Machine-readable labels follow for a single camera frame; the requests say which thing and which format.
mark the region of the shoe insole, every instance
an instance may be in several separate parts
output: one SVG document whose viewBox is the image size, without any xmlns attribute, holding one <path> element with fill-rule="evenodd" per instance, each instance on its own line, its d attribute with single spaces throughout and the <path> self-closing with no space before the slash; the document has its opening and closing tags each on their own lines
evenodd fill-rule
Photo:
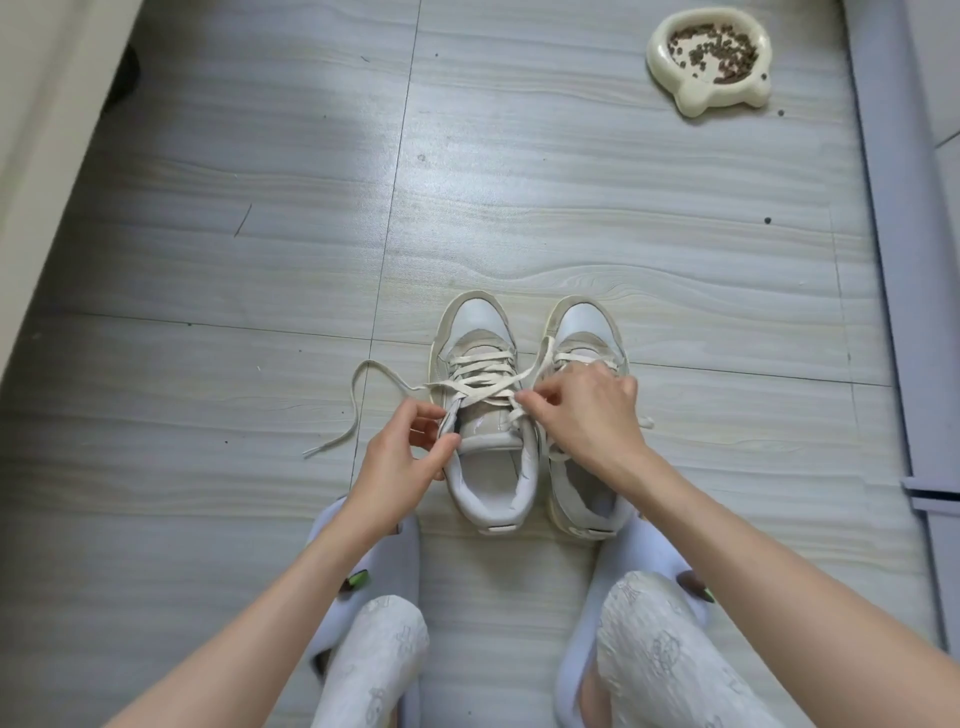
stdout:
<svg viewBox="0 0 960 728">
<path fill-rule="evenodd" d="M 481 450 L 460 456 L 464 482 L 493 512 L 510 508 L 516 496 L 520 450 Z"/>
<path fill-rule="evenodd" d="M 572 460 L 566 461 L 566 476 L 587 508 L 602 518 L 611 516 L 616 505 L 616 493 L 603 480 Z"/>
</svg>

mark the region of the forearm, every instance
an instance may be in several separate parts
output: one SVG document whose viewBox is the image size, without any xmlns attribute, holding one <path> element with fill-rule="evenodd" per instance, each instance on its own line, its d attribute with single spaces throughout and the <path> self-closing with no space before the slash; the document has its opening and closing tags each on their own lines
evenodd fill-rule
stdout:
<svg viewBox="0 0 960 728">
<path fill-rule="evenodd" d="M 376 540 L 346 508 L 223 631 L 108 728 L 259 728 L 349 570 Z"/>
<path fill-rule="evenodd" d="M 960 725 L 960 667 L 949 657 L 651 450 L 614 477 L 821 728 Z"/>
</svg>

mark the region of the hand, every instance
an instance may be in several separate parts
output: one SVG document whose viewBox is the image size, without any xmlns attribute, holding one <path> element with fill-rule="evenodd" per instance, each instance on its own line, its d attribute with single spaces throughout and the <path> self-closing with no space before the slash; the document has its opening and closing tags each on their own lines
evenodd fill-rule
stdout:
<svg viewBox="0 0 960 728">
<path fill-rule="evenodd" d="M 616 488 L 620 464 L 646 449 L 636 418 L 636 379 L 603 362 L 570 362 L 516 401 L 561 448 Z"/>
<path fill-rule="evenodd" d="M 445 415 L 442 407 L 407 398 L 394 416 L 367 445 L 360 474 L 350 489 L 343 512 L 382 538 L 410 513 L 430 485 L 444 477 L 444 465 L 460 445 L 460 435 L 437 439 L 437 421 Z M 410 447 L 429 450 L 417 459 Z"/>
</svg>

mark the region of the person's left hand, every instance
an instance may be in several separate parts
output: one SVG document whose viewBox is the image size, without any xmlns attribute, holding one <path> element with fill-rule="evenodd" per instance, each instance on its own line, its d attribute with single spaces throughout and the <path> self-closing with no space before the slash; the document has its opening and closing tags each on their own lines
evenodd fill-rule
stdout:
<svg viewBox="0 0 960 728">
<path fill-rule="evenodd" d="M 445 414 L 437 404 L 407 398 L 367 445 L 343 510 L 375 528 L 377 538 L 417 507 L 432 479 L 443 479 L 443 467 L 460 445 L 458 434 L 437 439 L 437 421 Z M 429 452 L 417 459 L 410 447 Z"/>
</svg>

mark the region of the purple baseboard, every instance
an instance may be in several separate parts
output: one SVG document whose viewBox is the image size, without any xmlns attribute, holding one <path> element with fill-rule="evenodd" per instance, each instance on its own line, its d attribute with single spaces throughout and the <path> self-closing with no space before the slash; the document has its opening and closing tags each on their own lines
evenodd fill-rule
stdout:
<svg viewBox="0 0 960 728">
<path fill-rule="evenodd" d="M 844 5 L 912 473 L 903 484 L 925 514 L 944 643 L 958 657 L 960 273 L 906 9 Z"/>
</svg>

